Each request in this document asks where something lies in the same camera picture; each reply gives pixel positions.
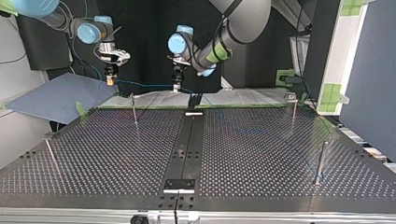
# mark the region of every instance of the white wall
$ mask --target white wall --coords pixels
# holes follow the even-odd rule
[[[0,17],[0,63],[18,59],[23,54],[18,31],[8,19]],[[16,63],[0,64],[0,105],[42,85],[46,76],[45,72],[31,71],[26,57]],[[49,131],[46,120],[0,108],[0,169],[38,145],[43,134]]]
[[[361,14],[359,16],[338,17],[318,99],[319,102],[321,102],[324,85],[326,83],[341,84],[341,94],[346,94],[347,84],[355,60],[356,50],[358,49],[366,12],[367,5],[364,5],[361,8]],[[318,111],[318,113],[320,115],[339,116],[342,106],[343,104],[338,104],[334,113],[320,111]]]

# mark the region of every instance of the gray fabric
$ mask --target gray fabric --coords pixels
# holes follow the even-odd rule
[[[286,103],[284,98],[286,92],[285,89],[219,91],[215,94],[205,94],[201,105],[283,105]],[[136,96],[134,103],[136,107],[144,108],[187,107],[189,100],[189,94],[155,91]],[[101,105],[101,107],[131,106],[131,99],[119,96],[112,97]]]
[[[64,74],[10,102],[8,109],[42,119],[68,124],[80,114],[76,104],[85,110],[99,106],[116,93],[96,79]]]
[[[384,155],[396,161],[396,1],[371,3],[361,31],[351,77],[350,98],[340,120]]]

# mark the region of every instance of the vertical post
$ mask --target vertical post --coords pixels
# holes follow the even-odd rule
[[[137,124],[137,116],[136,116],[136,110],[134,108],[134,93],[131,93],[131,105],[132,109],[134,110],[134,123]]]
[[[315,177],[315,185],[318,185],[319,180],[323,178],[323,166],[324,166],[324,160],[326,157],[326,151],[328,146],[329,146],[329,142],[327,141],[323,142],[322,150],[319,156],[318,172],[317,172],[317,176]]]
[[[296,101],[296,102],[294,103],[293,122],[294,122],[295,119],[296,119],[297,104],[298,104],[298,101]]]
[[[52,147],[50,146],[50,140],[46,139],[45,141],[46,141],[47,147],[49,149],[50,156],[52,157],[53,160],[55,160],[55,155],[53,155]]]

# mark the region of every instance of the optical breadboard table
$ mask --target optical breadboard table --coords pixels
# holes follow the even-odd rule
[[[298,108],[295,120],[292,107],[203,112],[138,110],[136,124],[133,110],[97,110],[76,120],[0,171],[0,223],[46,209],[396,213],[395,174],[313,111]],[[164,193],[171,180],[193,191]]]

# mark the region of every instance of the black cable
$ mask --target black cable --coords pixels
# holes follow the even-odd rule
[[[19,59],[12,60],[12,61],[9,61],[9,62],[2,62],[0,64],[16,63],[16,62],[19,62],[20,60],[24,59],[24,57],[26,57],[26,52]]]
[[[88,74],[88,75],[89,75],[90,77],[92,77],[92,78],[100,79],[99,74],[96,74],[96,72],[95,72],[96,76],[94,76],[92,73],[90,73],[90,72],[87,70],[87,68],[85,68],[85,66],[84,66],[83,64],[86,64],[86,65],[88,65],[89,67],[91,67],[91,65],[90,65],[88,62],[86,62],[85,60],[80,59],[80,58],[76,55],[76,53],[73,51],[73,48],[74,48],[73,44],[76,44],[76,41],[72,41],[72,43],[70,43],[70,41],[67,41],[67,44],[68,44],[69,48],[71,49],[73,62],[77,62],[77,63],[79,64],[79,66],[82,68],[82,70],[83,70],[83,72],[84,72],[84,75],[87,76],[87,74]]]

